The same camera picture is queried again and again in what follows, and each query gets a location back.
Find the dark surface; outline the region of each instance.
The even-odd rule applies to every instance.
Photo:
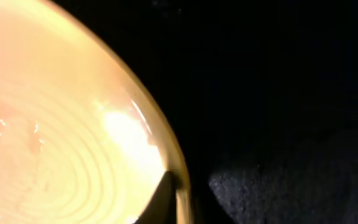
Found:
[[[358,222],[358,1],[56,2],[154,96],[207,223]]]

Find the textured black surface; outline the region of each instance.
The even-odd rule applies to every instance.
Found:
[[[207,223],[357,223],[357,1],[56,2],[157,100]]]

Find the speckled dark surface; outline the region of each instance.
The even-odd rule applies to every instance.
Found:
[[[56,2],[157,100],[207,224],[358,222],[357,1]]]

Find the glossy surface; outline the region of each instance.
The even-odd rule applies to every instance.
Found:
[[[0,1],[0,223],[132,223],[166,169],[188,223],[183,156],[131,71],[55,5]]]

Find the black background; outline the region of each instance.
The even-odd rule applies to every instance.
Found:
[[[156,99],[206,223],[357,223],[358,1],[55,2]]]

